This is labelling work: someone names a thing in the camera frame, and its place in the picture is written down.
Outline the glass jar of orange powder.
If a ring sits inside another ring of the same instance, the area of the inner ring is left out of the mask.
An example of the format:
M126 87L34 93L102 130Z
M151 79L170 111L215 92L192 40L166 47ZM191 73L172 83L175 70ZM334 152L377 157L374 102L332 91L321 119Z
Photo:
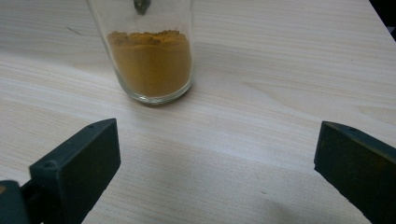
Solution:
M193 80L193 0L86 0L121 87L157 105Z

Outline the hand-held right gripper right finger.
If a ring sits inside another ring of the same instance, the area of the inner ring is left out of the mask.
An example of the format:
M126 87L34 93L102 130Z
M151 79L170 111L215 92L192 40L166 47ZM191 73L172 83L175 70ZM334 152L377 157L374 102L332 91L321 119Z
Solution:
M358 129L321 123L315 170L372 224L396 224L396 148Z

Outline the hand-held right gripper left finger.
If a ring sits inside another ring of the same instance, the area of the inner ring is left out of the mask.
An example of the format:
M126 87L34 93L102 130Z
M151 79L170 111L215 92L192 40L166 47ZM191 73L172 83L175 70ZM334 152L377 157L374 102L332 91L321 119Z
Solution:
M81 224L120 168L117 121L90 124L29 167L32 224Z

